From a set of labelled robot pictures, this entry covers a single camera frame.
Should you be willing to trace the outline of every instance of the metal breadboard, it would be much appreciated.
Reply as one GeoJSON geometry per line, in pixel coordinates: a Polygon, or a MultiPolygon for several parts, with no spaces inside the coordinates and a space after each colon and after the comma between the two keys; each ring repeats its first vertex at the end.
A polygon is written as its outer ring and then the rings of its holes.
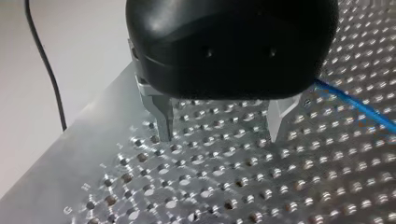
{"type": "MultiPolygon", "coordinates": [[[[396,119],[391,1],[342,1],[321,78],[396,119]]],[[[308,90],[281,140],[268,102],[175,102],[175,139],[153,117],[75,203],[76,224],[396,222],[396,135],[308,90]]]]}

